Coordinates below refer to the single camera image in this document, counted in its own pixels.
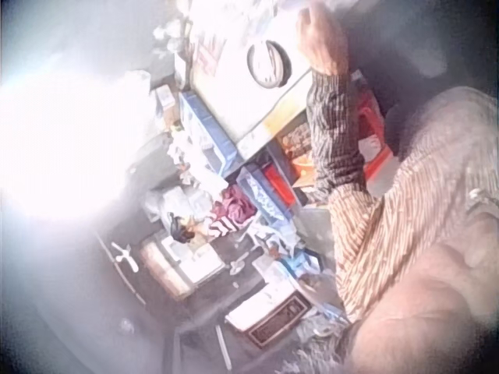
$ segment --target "red cloth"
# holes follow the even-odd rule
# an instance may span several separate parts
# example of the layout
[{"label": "red cloth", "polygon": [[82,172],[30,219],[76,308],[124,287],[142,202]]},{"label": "red cloth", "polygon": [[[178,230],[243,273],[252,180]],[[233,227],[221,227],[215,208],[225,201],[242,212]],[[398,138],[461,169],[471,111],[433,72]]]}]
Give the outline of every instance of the red cloth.
[{"label": "red cloth", "polygon": [[227,217],[236,224],[243,224],[257,212],[256,207],[238,185],[230,185],[221,195],[222,201],[215,202],[211,210],[216,216],[215,221]]}]

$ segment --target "plaid sleeve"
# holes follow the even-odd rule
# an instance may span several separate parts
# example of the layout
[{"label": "plaid sleeve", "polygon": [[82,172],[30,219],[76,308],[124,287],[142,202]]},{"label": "plaid sleeve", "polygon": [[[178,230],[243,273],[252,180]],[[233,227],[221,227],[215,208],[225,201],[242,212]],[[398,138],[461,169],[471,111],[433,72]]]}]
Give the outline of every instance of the plaid sleeve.
[{"label": "plaid sleeve", "polygon": [[313,73],[307,99],[317,191],[327,199],[340,185],[366,187],[359,127],[350,123],[347,76]]}]

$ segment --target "shirt sleeve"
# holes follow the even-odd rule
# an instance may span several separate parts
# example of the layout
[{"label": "shirt sleeve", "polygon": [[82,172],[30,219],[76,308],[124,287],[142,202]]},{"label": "shirt sleeve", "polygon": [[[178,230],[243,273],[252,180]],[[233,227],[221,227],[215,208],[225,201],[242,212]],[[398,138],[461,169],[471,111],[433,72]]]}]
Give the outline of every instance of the shirt sleeve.
[{"label": "shirt sleeve", "polygon": [[338,289],[375,224],[379,202],[366,190],[359,127],[352,121],[347,76],[313,73],[307,98],[316,189],[328,201]]}]

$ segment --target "hand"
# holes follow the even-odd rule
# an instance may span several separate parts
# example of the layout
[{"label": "hand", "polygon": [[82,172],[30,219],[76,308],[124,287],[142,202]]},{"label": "hand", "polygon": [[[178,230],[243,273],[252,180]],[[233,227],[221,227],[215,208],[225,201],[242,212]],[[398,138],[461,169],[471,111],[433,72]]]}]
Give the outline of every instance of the hand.
[{"label": "hand", "polygon": [[316,72],[327,76],[347,74],[348,46],[339,23],[322,3],[314,2],[298,16],[298,48]]}]

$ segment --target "striped shirt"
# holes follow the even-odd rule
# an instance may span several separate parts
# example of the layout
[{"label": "striped shirt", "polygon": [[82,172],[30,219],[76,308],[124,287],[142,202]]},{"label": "striped shirt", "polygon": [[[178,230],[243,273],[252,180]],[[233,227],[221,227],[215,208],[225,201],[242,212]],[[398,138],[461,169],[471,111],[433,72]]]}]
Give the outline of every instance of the striped shirt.
[{"label": "striped shirt", "polygon": [[208,236],[219,238],[226,236],[230,232],[240,229],[239,225],[227,216],[217,218],[215,213],[210,213],[206,218]]},{"label": "striped shirt", "polygon": [[352,322],[363,318],[432,244],[465,224],[473,191],[499,198],[497,102],[446,91],[408,121],[402,163],[381,198],[366,190],[358,127],[343,77],[314,74],[307,116],[317,190],[327,197],[336,282]]}]

